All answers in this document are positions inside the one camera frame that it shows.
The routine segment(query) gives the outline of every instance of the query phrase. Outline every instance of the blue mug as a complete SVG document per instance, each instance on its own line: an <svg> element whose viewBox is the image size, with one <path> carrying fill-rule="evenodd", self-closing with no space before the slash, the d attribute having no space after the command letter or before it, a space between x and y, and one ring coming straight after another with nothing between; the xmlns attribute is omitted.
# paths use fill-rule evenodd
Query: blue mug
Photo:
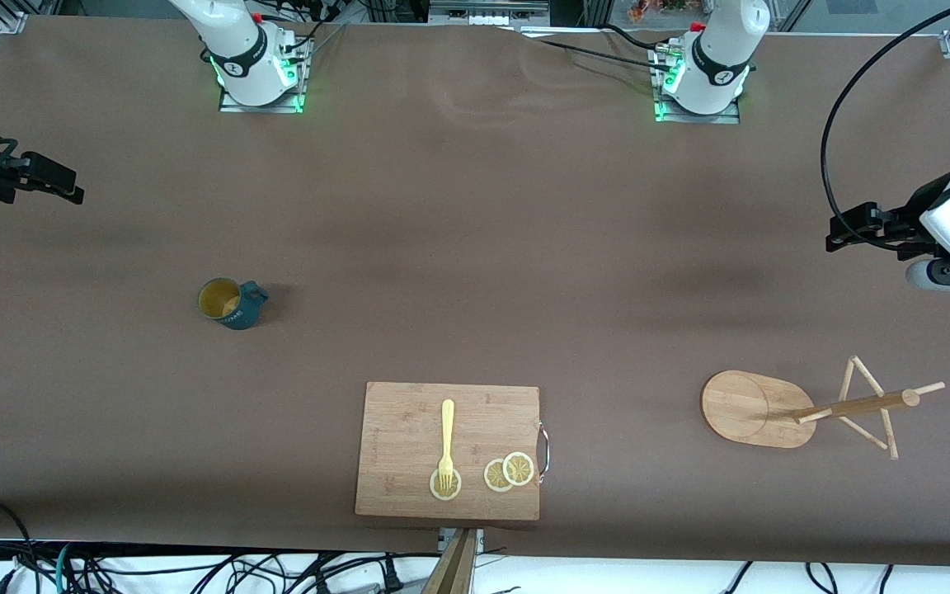
<svg viewBox="0 0 950 594"><path fill-rule="evenodd" d="M233 279L216 278L200 289L196 305L208 319L230 330L246 330L259 321L259 308L269 298L266 290L253 280L238 285Z"/></svg>

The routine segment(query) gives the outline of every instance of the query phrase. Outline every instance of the brown tabletop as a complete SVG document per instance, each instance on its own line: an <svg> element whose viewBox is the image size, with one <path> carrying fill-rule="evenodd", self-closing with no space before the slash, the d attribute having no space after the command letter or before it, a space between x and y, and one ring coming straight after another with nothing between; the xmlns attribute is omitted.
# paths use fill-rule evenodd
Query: brown tabletop
<svg viewBox="0 0 950 594"><path fill-rule="evenodd" d="M822 123L885 42L770 36L741 125L677 125L643 68L353 26L306 113L238 115L187 22L30 19L0 37L0 135L87 203L0 204L0 500L37 538L429 549L441 522L354 515L366 381L515 384L553 465L542 519L489 546L950 563L950 294L823 251ZM950 169L934 38L861 83L832 150L843 207ZM269 290L259 327L201 318L218 276ZM698 412L724 369L832 401L851 354L948 384L894 415L897 462L840 424L757 448Z"/></svg>

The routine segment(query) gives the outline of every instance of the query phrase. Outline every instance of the gray floor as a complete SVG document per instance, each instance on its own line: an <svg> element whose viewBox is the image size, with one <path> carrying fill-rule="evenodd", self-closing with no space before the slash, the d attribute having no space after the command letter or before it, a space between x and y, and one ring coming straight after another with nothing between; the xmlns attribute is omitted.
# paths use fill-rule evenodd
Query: gray floor
<svg viewBox="0 0 950 594"><path fill-rule="evenodd" d="M618 5L630 0L617 0ZM900 33L921 19L950 7L950 0L814 0L796 31L804 33ZM181 18L166 0L65 0L65 12L101 17ZM939 33L948 21L931 26Z"/></svg>

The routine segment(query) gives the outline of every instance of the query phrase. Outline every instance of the cutting board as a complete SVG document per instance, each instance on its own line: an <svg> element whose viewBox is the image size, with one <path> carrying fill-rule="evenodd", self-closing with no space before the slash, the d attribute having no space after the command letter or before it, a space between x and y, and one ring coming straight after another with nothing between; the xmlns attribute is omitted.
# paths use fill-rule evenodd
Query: cutting board
<svg viewBox="0 0 950 594"><path fill-rule="evenodd" d="M358 463L359 516L459 520L536 520L540 485L534 477L506 493L482 480L487 463L521 451L538 462L540 390L517 386L393 384L370 381ZM430 493L442 456L442 401L453 399L453 464L460 493L449 501Z"/></svg>

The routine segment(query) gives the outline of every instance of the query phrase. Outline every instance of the white robot link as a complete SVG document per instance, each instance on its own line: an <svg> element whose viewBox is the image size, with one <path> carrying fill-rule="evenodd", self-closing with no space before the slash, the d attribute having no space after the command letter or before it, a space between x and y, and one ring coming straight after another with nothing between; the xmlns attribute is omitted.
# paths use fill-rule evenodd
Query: white robot link
<svg viewBox="0 0 950 594"><path fill-rule="evenodd" d="M902 261L931 256L908 266L908 281L920 289L950 290L950 172L917 189L900 208L864 202L841 217L830 218L826 251L871 243L893 249Z"/></svg>
<svg viewBox="0 0 950 594"><path fill-rule="evenodd" d="M295 33L256 22L244 0L168 0L193 23L219 83L238 104L264 106L299 82Z"/></svg>
<svg viewBox="0 0 950 594"><path fill-rule="evenodd" d="M717 0L702 31L681 37L682 64L664 91L702 116L723 112L742 94L750 56L769 30L764 0Z"/></svg>

